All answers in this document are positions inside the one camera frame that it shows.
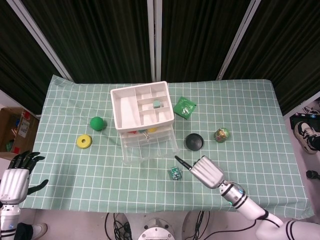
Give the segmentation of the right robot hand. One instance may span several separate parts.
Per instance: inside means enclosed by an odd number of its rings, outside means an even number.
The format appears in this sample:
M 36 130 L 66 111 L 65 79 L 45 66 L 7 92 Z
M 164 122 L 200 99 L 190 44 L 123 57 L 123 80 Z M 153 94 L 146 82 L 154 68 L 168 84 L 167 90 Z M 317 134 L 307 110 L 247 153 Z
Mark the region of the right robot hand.
M 209 189 L 220 188 L 222 185 L 227 184 L 224 178 L 224 172 L 205 155 L 199 158 L 193 166 L 177 155 L 175 155 L 174 158 Z

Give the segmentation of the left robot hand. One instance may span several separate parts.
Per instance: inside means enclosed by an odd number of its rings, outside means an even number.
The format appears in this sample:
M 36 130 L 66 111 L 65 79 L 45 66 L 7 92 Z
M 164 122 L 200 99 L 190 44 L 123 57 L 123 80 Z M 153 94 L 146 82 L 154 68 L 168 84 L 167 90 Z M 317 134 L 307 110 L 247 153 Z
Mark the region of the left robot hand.
M 45 179 L 39 185 L 29 186 L 31 173 L 39 161 L 44 160 L 39 152 L 29 150 L 16 155 L 0 180 L 0 202 L 8 205 L 22 203 L 28 195 L 42 190 L 47 184 Z

